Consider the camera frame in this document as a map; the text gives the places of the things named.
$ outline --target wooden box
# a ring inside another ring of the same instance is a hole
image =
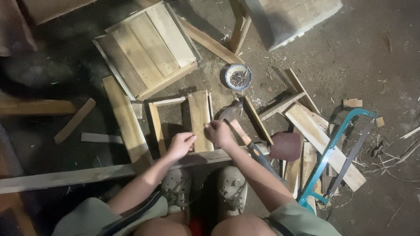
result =
[[[168,4],[159,2],[93,42],[130,100],[145,100],[197,68],[197,52]]]

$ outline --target hand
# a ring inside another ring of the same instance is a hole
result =
[[[213,143],[221,149],[236,144],[231,136],[231,129],[225,122],[211,121],[204,124],[204,127],[209,131]]]
[[[178,161],[183,158],[188,151],[192,151],[193,143],[196,139],[197,136],[190,132],[176,134],[172,139],[166,156]]]

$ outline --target bowl of nails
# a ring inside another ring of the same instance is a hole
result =
[[[242,91],[249,86],[251,79],[251,71],[246,65],[233,64],[226,70],[226,84],[231,89]]]

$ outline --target person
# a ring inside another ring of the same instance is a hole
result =
[[[223,149],[236,166],[223,168],[218,177],[220,222],[211,235],[340,235],[330,223],[299,206],[274,175],[239,147],[225,122],[211,121],[204,126],[213,143]],[[168,152],[142,175],[107,203],[96,198],[85,200],[60,220],[52,235],[192,235],[187,227],[191,176],[185,169],[169,169],[193,150],[196,138],[193,133],[175,135]],[[161,195],[154,193],[160,183]],[[268,218],[244,213],[248,184],[270,212]]]

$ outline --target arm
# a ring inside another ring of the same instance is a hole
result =
[[[215,145],[222,148],[244,175],[261,202],[269,212],[273,212],[286,203],[296,203],[293,195],[268,170],[252,159],[230,134],[229,126],[222,121],[212,121],[205,124]]]
[[[107,204],[115,214],[122,214],[147,199],[160,184],[169,168],[192,150],[197,136],[192,133],[180,133],[173,139],[166,155],[161,157],[142,175],[128,183]]]

